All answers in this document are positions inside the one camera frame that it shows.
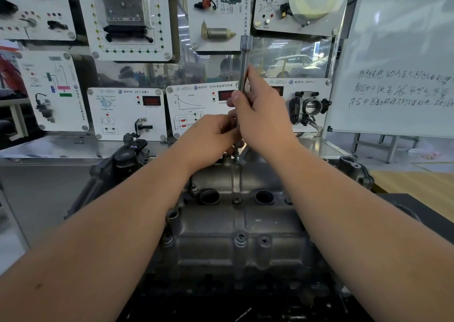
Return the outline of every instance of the person's left hand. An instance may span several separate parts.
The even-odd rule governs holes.
[[[233,153],[233,144],[241,140],[236,120],[228,115],[204,115],[197,120],[169,151],[181,164],[187,165],[189,175],[214,164],[224,152]]]

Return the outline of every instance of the chinese handwriting on whiteboard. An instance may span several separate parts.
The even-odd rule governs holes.
[[[449,98],[454,85],[451,76],[425,71],[362,70],[354,88],[355,106],[439,106],[453,107]]]

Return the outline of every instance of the car wheel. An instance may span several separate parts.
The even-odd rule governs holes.
[[[284,76],[283,76],[283,77],[284,77],[284,78],[288,78],[288,76],[289,76],[288,72],[287,72],[287,71],[284,71]],[[282,72],[279,73],[279,74],[276,76],[276,78],[282,78]]]

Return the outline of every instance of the digital display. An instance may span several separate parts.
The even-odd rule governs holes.
[[[161,97],[159,96],[142,96],[144,106],[160,106]]]
[[[272,88],[277,91],[279,96],[284,96],[284,87],[272,87]]]
[[[218,91],[219,101],[227,101],[231,97],[231,93],[235,90]]]

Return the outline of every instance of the person's right hand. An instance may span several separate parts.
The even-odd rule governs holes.
[[[298,143],[293,134],[285,100],[249,65],[251,90],[247,96],[234,91],[227,101],[229,112],[239,120],[241,135],[247,144],[265,159],[282,146]]]

